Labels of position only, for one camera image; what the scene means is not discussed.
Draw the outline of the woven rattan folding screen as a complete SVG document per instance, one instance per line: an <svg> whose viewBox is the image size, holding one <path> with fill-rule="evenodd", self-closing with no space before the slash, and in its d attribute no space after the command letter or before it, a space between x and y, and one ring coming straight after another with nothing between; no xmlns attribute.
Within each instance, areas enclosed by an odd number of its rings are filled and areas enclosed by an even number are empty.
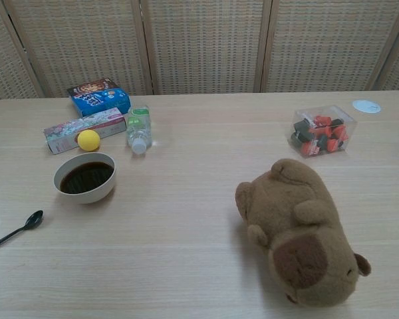
<svg viewBox="0 0 399 319"><path fill-rule="evenodd" d="M0 99L399 90L399 0L0 0Z"/></svg>

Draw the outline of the clear box of red-black pieces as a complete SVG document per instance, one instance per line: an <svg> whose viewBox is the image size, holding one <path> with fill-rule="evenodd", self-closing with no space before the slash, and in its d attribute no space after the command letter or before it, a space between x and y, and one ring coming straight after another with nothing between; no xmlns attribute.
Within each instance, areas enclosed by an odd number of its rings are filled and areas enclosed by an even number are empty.
<svg viewBox="0 0 399 319"><path fill-rule="evenodd" d="M295 110L288 143L304 158L344 151L357 121L338 106Z"/></svg>

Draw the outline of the clear bottle with green label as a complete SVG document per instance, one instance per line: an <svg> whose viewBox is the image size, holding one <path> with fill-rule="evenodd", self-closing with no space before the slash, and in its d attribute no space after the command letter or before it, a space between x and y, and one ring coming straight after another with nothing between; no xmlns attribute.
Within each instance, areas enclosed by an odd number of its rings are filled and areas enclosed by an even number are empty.
<svg viewBox="0 0 399 319"><path fill-rule="evenodd" d="M141 156L152 145L149 107L140 104L131 107L127 116L126 138L133 153Z"/></svg>

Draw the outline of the brown capybara plush toy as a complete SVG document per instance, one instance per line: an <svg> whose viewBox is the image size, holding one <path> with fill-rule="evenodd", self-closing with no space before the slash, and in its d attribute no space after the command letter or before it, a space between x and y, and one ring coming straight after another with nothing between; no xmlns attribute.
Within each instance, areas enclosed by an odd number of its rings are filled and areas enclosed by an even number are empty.
<svg viewBox="0 0 399 319"><path fill-rule="evenodd" d="M269 260L274 281L295 304L329 307L355 291L370 263L348 243L334 201L318 175L295 159L280 159L253 181L241 182L235 202L247 236Z"/></svg>

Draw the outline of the long floral cardboard box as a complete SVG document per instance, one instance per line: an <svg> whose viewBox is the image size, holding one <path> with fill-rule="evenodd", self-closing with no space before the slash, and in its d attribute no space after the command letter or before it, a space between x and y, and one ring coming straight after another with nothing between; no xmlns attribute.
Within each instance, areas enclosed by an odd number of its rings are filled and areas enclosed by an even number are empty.
<svg viewBox="0 0 399 319"><path fill-rule="evenodd" d="M78 135L94 130L101 139L126 131L126 121L119 109L112 108L43 130L52 154L60 154L78 147Z"/></svg>

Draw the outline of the white round table disc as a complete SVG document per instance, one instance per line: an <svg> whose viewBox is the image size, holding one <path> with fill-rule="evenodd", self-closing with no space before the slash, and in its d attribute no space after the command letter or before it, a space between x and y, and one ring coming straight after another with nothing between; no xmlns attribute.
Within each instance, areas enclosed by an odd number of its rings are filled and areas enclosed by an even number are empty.
<svg viewBox="0 0 399 319"><path fill-rule="evenodd" d="M381 106L371 100L354 100L352 106L355 110L367 114L377 114L381 111Z"/></svg>

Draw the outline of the yellow ball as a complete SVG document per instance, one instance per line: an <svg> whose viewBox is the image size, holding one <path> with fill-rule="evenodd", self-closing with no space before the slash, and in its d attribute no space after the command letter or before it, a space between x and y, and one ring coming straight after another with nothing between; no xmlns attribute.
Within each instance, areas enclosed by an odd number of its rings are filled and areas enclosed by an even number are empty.
<svg viewBox="0 0 399 319"><path fill-rule="evenodd" d="M84 130L77 136L79 148L86 152L93 152L100 146L100 136L94 130Z"/></svg>

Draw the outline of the blue cookie box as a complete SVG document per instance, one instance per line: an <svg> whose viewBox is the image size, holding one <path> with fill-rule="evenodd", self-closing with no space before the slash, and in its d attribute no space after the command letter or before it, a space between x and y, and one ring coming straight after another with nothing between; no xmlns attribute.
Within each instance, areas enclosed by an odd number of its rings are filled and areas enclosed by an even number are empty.
<svg viewBox="0 0 399 319"><path fill-rule="evenodd" d="M109 78L73 86L66 91L80 117L113 108L127 114L131 107L129 95Z"/></svg>

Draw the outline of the black plastic spoon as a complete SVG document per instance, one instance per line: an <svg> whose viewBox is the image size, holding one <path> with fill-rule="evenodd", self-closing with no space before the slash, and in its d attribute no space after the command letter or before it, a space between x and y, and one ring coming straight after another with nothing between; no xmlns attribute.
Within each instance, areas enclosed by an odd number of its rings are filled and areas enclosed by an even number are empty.
<svg viewBox="0 0 399 319"><path fill-rule="evenodd" d="M34 212L25 222L25 224L14 230L13 232L9 233L8 235L4 236L0 239L0 245L2 245L5 241L9 240L11 237L19 234L20 232L27 231L38 227L43 221L43 210L39 210Z"/></svg>

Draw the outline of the black and white cup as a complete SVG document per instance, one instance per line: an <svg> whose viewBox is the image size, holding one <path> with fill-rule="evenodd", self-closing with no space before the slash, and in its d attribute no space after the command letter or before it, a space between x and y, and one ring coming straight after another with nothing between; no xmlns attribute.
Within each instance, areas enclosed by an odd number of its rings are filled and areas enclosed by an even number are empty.
<svg viewBox="0 0 399 319"><path fill-rule="evenodd" d="M60 195L78 204L105 198L116 185L116 164L112 157L94 152L77 155L55 172L53 183Z"/></svg>

